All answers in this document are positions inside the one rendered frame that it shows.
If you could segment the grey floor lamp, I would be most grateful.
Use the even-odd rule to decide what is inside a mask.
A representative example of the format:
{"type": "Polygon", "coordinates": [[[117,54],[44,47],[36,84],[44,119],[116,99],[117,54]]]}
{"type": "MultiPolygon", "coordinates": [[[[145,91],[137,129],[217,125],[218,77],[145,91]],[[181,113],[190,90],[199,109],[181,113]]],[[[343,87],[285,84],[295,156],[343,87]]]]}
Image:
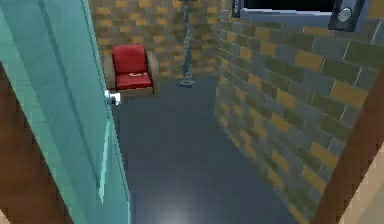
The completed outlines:
{"type": "Polygon", "coordinates": [[[192,79],[192,50],[191,50],[191,28],[190,28],[190,2],[191,0],[182,0],[183,2],[183,15],[184,15],[184,61],[182,66],[183,79],[179,83],[181,87],[191,88],[194,84],[192,79]]]}

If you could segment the white round door knob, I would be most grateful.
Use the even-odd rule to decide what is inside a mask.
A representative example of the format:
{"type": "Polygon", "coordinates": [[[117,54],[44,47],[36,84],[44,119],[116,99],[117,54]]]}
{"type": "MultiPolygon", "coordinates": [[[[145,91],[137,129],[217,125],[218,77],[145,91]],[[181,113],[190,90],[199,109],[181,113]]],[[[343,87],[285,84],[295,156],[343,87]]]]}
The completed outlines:
{"type": "Polygon", "coordinates": [[[104,91],[105,101],[110,105],[120,105],[121,95],[119,93],[112,93],[109,90],[104,91]]]}

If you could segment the teal room door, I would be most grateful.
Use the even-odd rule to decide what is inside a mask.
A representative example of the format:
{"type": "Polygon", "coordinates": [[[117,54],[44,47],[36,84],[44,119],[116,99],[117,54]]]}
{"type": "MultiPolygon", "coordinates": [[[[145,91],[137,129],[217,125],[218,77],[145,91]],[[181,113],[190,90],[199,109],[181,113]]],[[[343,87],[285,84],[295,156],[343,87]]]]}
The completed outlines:
{"type": "Polygon", "coordinates": [[[74,224],[131,224],[88,0],[0,0],[0,62],[74,224]]]}

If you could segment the black television set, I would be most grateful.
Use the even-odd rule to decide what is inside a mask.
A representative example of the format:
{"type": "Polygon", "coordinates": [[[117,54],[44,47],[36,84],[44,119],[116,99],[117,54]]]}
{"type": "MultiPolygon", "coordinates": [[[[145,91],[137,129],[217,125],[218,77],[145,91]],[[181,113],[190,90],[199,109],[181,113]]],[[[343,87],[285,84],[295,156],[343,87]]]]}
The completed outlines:
{"type": "Polygon", "coordinates": [[[247,9],[331,12],[335,0],[244,0],[247,9]]]}

